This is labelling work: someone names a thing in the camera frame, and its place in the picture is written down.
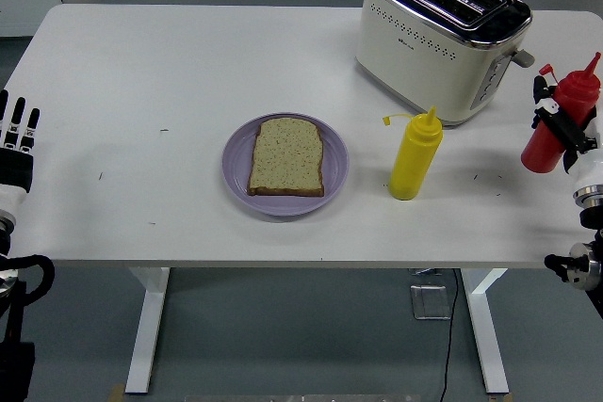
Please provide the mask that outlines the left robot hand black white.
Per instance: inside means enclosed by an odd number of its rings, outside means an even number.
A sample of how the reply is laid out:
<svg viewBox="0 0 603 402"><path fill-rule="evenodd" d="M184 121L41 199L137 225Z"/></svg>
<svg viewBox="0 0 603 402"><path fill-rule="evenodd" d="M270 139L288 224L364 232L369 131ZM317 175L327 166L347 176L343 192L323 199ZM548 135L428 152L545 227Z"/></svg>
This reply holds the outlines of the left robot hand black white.
<svg viewBox="0 0 603 402"><path fill-rule="evenodd" d="M33 182L32 150L41 112L33 107L24 120L26 100L19 97L9 115L8 125L1 126L1 206L23 201Z"/></svg>

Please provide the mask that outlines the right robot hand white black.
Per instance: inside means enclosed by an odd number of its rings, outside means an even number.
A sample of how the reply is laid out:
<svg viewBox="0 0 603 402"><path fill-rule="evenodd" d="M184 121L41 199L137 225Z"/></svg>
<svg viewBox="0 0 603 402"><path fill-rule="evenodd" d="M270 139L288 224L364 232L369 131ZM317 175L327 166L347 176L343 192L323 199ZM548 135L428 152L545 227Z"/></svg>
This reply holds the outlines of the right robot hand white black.
<svg viewBox="0 0 603 402"><path fill-rule="evenodd" d="M562 163L583 197L602 184L601 82L591 70L574 71L549 85L545 71L534 78L533 135L521 154L527 169L549 173Z"/></svg>

